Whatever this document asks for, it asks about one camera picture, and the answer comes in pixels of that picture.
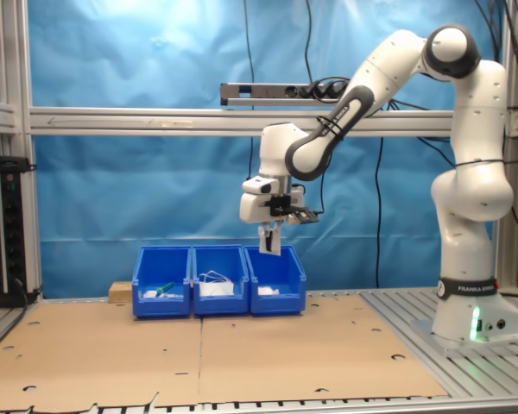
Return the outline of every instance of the blue bin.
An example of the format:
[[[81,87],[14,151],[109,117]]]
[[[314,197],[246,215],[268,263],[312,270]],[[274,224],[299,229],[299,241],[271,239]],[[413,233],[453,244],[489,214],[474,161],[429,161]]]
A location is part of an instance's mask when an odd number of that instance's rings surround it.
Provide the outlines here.
[[[245,248],[251,277],[251,313],[254,315],[291,315],[305,309],[306,275],[292,246],[282,246],[281,255],[259,253],[257,247]],[[259,295],[259,286],[278,289],[278,295]]]
[[[140,249],[132,278],[132,312],[135,317],[183,317],[190,315],[190,246],[150,246]],[[180,298],[145,298],[169,282],[166,293]]]
[[[209,271],[223,274],[234,283],[234,296],[199,295],[200,274]],[[193,312],[196,315],[230,315],[250,311],[248,268],[243,248],[230,246],[197,246],[193,248]]]

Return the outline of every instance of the blue curtain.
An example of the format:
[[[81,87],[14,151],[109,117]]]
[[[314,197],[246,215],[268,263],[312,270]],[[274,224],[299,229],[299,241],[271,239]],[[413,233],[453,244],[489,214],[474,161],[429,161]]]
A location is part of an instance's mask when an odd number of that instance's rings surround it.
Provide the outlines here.
[[[250,81],[243,0],[28,4],[36,106],[220,108],[222,82]],[[305,0],[248,4],[256,82],[307,82]],[[311,0],[311,7],[314,78],[351,76],[397,29],[426,37],[448,22],[464,24],[483,57],[492,56],[474,2]],[[451,109],[454,91],[417,77],[397,98]],[[374,286],[379,143],[344,140],[326,174],[320,223],[285,228],[308,289]],[[448,144],[440,146],[452,157]],[[247,137],[40,136],[35,149],[49,298],[105,295],[114,280],[130,280],[142,245],[257,244],[256,226],[238,219]],[[430,186],[447,169],[414,138],[385,141],[382,287],[436,284],[440,241]],[[319,208],[318,181],[307,184],[306,196]]]

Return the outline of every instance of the wooden block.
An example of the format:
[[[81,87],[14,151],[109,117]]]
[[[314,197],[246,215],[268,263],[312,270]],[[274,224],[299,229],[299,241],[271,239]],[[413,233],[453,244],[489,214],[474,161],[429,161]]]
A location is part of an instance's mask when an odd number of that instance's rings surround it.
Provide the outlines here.
[[[110,287],[110,304],[132,303],[132,283],[113,282]]]

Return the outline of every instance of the workbench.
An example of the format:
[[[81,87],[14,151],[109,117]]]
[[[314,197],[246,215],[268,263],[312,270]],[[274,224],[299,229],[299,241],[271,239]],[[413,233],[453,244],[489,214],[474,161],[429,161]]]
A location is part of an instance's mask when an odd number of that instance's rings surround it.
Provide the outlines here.
[[[426,345],[411,323],[433,318],[437,296],[433,288],[406,288],[361,291],[309,292],[310,297],[357,294],[391,327],[408,349],[445,388],[448,397],[342,399],[278,401],[196,406],[158,407],[154,402],[141,407],[92,407],[89,414],[144,414],[147,412],[215,411],[248,412],[518,412],[518,345],[480,351],[459,351],[445,358]],[[509,299],[518,307],[518,298]],[[106,302],[107,298],[53,299],[42,303],[71,304]],[[15,321],[21,310],[0,309],[0,335]]]

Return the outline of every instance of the cardboard sheet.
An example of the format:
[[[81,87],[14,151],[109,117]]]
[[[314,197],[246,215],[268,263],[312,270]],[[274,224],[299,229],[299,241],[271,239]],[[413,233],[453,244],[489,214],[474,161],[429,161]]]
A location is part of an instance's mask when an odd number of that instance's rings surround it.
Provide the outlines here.
[[[0,411],[146,405],[157,393],[168,406],[445,391],[359,297],[203,326],[135,321],[130,305],[42,304],[0,343]]]
[[[40,305],[0,343],[0,411],[146,405],[156,393],[197,404],[200,328],[135,321],[129,305]]]
[[[207,318],[202,343],[201,402],[446,395],[357,296],[310,298],[301,317]]]

